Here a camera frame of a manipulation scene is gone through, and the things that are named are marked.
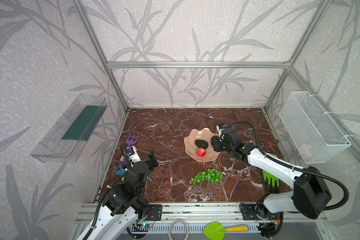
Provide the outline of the dark avocado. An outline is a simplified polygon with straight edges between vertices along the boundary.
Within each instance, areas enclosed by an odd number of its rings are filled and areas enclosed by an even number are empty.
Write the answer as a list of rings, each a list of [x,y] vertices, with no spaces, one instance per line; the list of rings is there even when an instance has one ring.
[[[205,150],[209,147],[209,144],[207,141],[205,140],[201,140],[201,139],[196,139],[195,140],[195,145],[199,148],[204,148]]]

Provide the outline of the red fake apple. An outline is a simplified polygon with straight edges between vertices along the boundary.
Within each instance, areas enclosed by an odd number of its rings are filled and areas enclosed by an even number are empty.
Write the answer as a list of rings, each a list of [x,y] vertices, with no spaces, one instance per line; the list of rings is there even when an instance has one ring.
[[[197,150],[197,156],[203,158],[206,155],[206,150],[204,148],[199,148]]]

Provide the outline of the green grape bunch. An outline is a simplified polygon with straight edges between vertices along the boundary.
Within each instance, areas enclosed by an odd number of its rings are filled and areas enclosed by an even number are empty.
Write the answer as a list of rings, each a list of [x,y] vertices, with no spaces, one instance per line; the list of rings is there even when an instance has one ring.
[[[198,172],[193,178],[189,180],[190,185],[196,185],[204,181],[209,182],[210,184],[219,183],[223,178],[223,173],[215,169],[207,169],[206,171]]]

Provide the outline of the pink scalloped fruit bowl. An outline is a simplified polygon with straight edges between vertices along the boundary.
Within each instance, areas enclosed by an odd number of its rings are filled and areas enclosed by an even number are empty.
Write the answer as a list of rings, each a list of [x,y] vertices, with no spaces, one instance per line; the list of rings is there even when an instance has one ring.
[[[190,134],[184,138],[186,154],[201,163],[215,161],[220,153],[212,147],[213,137],[218,139],[219,135],[212,133],[208,128],[191,130]]]

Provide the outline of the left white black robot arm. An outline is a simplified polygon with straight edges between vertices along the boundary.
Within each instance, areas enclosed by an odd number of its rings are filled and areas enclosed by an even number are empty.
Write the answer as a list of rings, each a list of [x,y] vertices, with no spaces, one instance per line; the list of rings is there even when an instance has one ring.
[[[149,159],[133,164],[122,176],[107,186],[94,217],[79,240],[115,240],[133,222],[144,219],[149,203],[144,198],[148,175],[158,166],[153,152]]]

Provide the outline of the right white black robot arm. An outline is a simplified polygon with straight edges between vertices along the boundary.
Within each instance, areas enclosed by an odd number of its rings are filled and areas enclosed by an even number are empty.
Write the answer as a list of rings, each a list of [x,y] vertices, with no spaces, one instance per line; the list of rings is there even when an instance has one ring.
[[[302,173],[303,167],[291,165],[278,158],[276,163],[268,153],[253,144],[243,143],[238,133],[225,124],[217,126],[218,136],[211,138],[214,151],[225,151],[234,158],[251,166],[264,170],[288,185],[292,191],[282,194],[270,194],[262,197],[257,205],[270,213],[298,212],[309,219],[317,219],[324,210],[332,195],[324,182],[314,174],[320,172],[313,167],[307,168],[308,173]]]

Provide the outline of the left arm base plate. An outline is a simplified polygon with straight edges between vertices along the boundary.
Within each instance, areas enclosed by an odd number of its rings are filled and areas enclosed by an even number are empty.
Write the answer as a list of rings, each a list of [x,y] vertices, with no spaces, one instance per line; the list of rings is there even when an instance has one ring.
[[[162,219],[163,205],[149,204],[148,208],[143,211],[143,221],[160,221]]]

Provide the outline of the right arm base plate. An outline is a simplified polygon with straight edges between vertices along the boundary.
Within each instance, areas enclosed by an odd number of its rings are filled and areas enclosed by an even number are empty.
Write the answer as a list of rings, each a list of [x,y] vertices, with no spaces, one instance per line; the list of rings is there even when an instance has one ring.
[[[278,213],[271,213],[263,205],[254,203],[240,203],[239,210],[242,213],[243,220],[276,222],[280,218]]]

